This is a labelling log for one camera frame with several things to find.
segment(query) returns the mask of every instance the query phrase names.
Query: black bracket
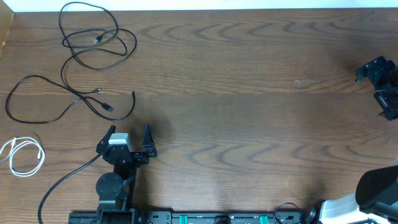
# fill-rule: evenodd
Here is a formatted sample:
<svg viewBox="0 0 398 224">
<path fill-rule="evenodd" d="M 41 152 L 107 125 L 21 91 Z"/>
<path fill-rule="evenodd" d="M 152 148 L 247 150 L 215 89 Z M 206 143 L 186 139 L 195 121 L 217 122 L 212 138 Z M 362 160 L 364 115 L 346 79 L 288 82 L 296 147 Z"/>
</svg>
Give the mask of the black bracket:
<svg viewBox="0 0 398 224">
<path fill-rule="evenodd" d="M 388 120 L 398 118 L 398 68 L 394 62 L 381 56 L 355 72 L 355 83 L 368 77 L 373 84 L 376 91 L 373 96 L 383 109 L 380 115 Z"/>
<path fill-rule="evenodd" d="M 148 153 L 148 157 L 157 157 L 157 150 L 154 140 L 152 139 L 152 135 L 150 134 L 149 124 L 145 126 L 144 141 L 142 142 L 142 145 Z"/>
<path fill-rule="evenodd" d="M 96 152 L 98 154 L 104 155 L 109 151 L 109 148 L 111 147 L 108 144 L 109 139 L 111 138 L 111 135 L 116 131 L 116 126 L 112 125 L 108 132 L 105 134 L 105 136 L 101 139 L 101 141 L 97 144 Z"/>
</svg>

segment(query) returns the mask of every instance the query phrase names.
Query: wood grain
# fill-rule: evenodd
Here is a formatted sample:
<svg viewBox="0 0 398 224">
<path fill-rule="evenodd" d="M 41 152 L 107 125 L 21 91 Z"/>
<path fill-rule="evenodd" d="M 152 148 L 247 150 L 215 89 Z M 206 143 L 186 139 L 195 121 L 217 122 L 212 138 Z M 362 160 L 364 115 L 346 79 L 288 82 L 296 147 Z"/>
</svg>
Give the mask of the wood grain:
<svg viewBox="0 0 398 224">
<path fill-rule="evenodd" d="M 56 123 L 27 125 L 0 111 L 1 142 L 36 133 L 47 153 L 33 177 L 14 177 L 1 165 L 0 223 L 37 223 L 46 191 L 95 156 L 111 124 L 137 146 L 144 125 L 153 128 L 159 156 L 140 169 L 134 198 L 143 207 L 272 210 L 286 201 L 309 207 L 354 192 L 363 173 L 396 158 L 397 123 L 377 115 L 373 87 L 355 85 L 354 70 L 378 55 L 398 60 L 397 9 L 114 15 L 137 35 L 134 55 L 102 72 L 71 62 L 66 74 L 78 90 L 106 88 L 96 97 L 114 107 L 114 117 L 128 111 L 135 90 L 133 115 L 109 122 L 80 103 Z M 67 32 L 112 27 L 102 12 L 68 12 L 63 25 Z M 26 75 L 60 83 L 70 56 L 61 41 L 57 13 L 16 14 L 0 61 L 0 101 Z M 107 47 L 120 49 L 117 42 Z M 118 59 L 81 58 L 96 67 Z M 21 119 L 50 119 L 74 99 L 29 80 L 12 97 L 11 110 Z M 35 154 L 20 152 L 17 167 L 31 168 Z M 65 223 L 72 210 L 95 210 L 95 183 L 110 171 L 98 160 L 59 185 L 46 201 L 44 222 Z"/>
<path fill-rule="evenodd" d="M 11 26 L 12 17 L 14 13 L 8 8 L 6 3 L 0 1 L 0 57 L 2 54 L 2 48 L 6 44 L 6 38 Z"/>
</svg>

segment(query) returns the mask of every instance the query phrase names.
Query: white cable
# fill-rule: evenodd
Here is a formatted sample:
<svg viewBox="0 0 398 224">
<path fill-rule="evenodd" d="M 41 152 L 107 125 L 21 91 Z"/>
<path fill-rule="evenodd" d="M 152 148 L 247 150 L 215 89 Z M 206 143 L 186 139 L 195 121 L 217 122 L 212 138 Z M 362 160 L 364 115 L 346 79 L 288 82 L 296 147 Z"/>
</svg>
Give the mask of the white cable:
<svg viewBox="0 0 398 224">
<path fill-rule="evenodd" d="M 17 142 L 18 140 L 20 140 L 20 139 L 28 139 L 28 140 L 26 140 L 26 141 L 24 141 L 24 142 L 22 142 L 22 143 L 20 143 L 20 144 L 18 144 L 18 145 L 16 146 L 16 145 L 15 145 L 16 142 Z M 2 146 L 2 148 L 1 148 L 1 150 L 0 150 L 0 156 L 1 156 L 1 153 L 2 153 L 2 151 L 4 150 L 4 148 L 5 148 L 8 144 L 10 144 L 10 143 L 11 143 L 11 150 L 10 150 L 10 153 L 9 153 L 8 156 L 6 156 L 4 159 L 1 159 L 1 160 L 0 160 L 0 163 L 4 162 L 4 161 L 7 160 L 8 158 L 10 158 L 10 162 L 9 162 L 9 163 L 10 163 L 10 170 L 11 170 L 11 172 L 12 172 L 14 175 L 16 175 L 16 176 L 18 176 L 18 177 L 30 177 L 30 176 L 34 175 L 34 174 L 40 169 L 40 167 L 43 165 L 43 162 L 44 162 L 44 159 L 45 159 L 45 153 L 44 153 L 44 150 L 43 150 L 42 146 L 41 146 L 35 139 L 32 139 L 32 138 L 30 138 L 30 137 L 14 138 L 13 140 L 8 141 L 7 143 L 5 143 L 5 144 Z M 16 170 L 14 170 L 14 168 L 13 168 L 13 166 L 12 166 L 12 160 L 13 160 L 13 158 L 14 158 L 15 153 L 16 153 L 18 150 L 22 149 L 24 146 L 27 146 L 27 145 L 29 145 L 29 144 L 34 144 L 35 146 L 37 146 L 37 147 L 39 148 L 39 153 L 37 154 L 37 160 L 39 160 L 39 164 L 37 164 L 37 166 L 36 166 L 35 169 L 32 169 L 32 170 L 29 171 L 29 172 L 18 172 L 18 171 L 16 171 Z"/>
</svg>

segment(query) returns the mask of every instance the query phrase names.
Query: black mount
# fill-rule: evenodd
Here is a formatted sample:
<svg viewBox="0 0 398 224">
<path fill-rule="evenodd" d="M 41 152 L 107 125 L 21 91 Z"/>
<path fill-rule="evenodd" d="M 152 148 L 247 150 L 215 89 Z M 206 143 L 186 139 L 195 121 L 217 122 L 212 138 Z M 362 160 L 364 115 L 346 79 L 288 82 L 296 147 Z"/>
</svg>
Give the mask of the black mount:
<svg viewBox="0 0 398 224">
<path fill-rule="evenodd" d="M 355 83 L 368 77 L 374 86 L 373 95 L 380 104 L 381 116 L 388 120 L 398 118 L 398 68 L 392 60 L 378 57 L 356 71 Z"/>
</svg>

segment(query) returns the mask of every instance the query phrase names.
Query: white robot part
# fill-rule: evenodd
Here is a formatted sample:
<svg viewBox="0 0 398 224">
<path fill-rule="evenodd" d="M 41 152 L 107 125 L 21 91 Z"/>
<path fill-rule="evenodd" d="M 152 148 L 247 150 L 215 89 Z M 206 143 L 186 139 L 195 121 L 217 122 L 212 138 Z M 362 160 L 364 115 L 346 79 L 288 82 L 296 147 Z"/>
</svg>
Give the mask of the white robot part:
<svg viewBox="0 0 398 224">
<path fill-rule="evenodd" d="M 132 147 L 127 133 L 113 133 L 108 140 L 108 144 L 126 144 L 129 151 L 132 152 Z"/>
<path fill-rule="evenodd" d="M 346 195 L 337 200 L 327 200 L 322 204 L 319 220 L 323 224 L 347 224 L 364 220 L 374 220 L 378 224 L 390 224 L 390 222 L 375 214 L 365 214 L 359 211 L 359 205 L 355 201 L 355 193 Z"/>
</svg>

